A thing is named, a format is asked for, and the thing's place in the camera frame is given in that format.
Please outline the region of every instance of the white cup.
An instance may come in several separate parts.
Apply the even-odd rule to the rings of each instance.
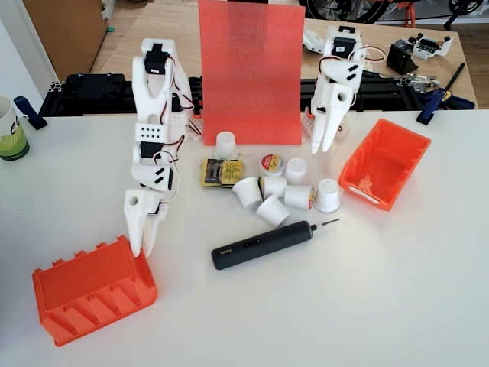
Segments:
[[[245,209],[254,209],[263,201],[258,186],[258,177],[245,178],[235,183],[232,190],[238,195],[239,201]]]
[[[277,195],[282,197],[287,187],[287,180],[285,177],[261,177],[260,188],[263,198],[267,199],[269,196]]]
[[[325,178],[319,182],[314,207],[324,213],[331,213],[339,208],[339,186],[335,180]]]
[[[285,178],[289,185],[302,185],[306,182],[307,164],[300,158],[292,158],[287,162]]]
[[[313,207],[314,188],[307,186],[287,186],[283,195],[285,205],[309,210]]]
[[[236,138],[232,132],[219,132],[215,138],[215,159],[236,159]]]
[[[265,219],[272,226],[278,227],[290,216],[289,211],[278,200],[276,195],[269,196],[257,209],[259,217]]]

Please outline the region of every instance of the red sheet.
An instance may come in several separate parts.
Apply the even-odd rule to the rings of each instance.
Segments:
[[[199,0],[204,143],[300,144],[304,8]]]

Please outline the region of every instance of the electric screwdriver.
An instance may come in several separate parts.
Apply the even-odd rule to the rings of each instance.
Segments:
[[[313,237],[313,231],[338,220],[339,218],[318,225],[310,225],[303,220],[302,222],[296,222],[249,239],[243,239],[230,245],[216,248],[211,252],[214,266],[217,270],[230,268],[242,262],[308,241]]]

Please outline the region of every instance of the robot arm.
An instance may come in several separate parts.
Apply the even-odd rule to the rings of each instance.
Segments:
[[[346,112],[358,91],[363,72],[362,46],[359,31],[351,27],[329,27],[323,57],[311,100],[314,129],[312,152],[322,146],[327,151]]]
[[[186,136],[192,100],[189,81],[172,40],[146,38],[143,56],[133,59],[132,89],[137,123],[134,131],[131,174],[141,188],[127,190],[124,214],[128,223],[131,250],[149,256],[157,228],[168,211],[168,203],[179,186],[175,160]],[[172,112],[173,94],[181,111]]]

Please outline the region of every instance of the orange bin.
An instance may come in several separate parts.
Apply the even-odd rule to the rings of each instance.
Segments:
[[[144,253],[124,236],[32,274],[39,320],[62,346],[152,304],[157,289]]]
[[[343,167],[346,191],[390,210],[431,140],[381,119]]]

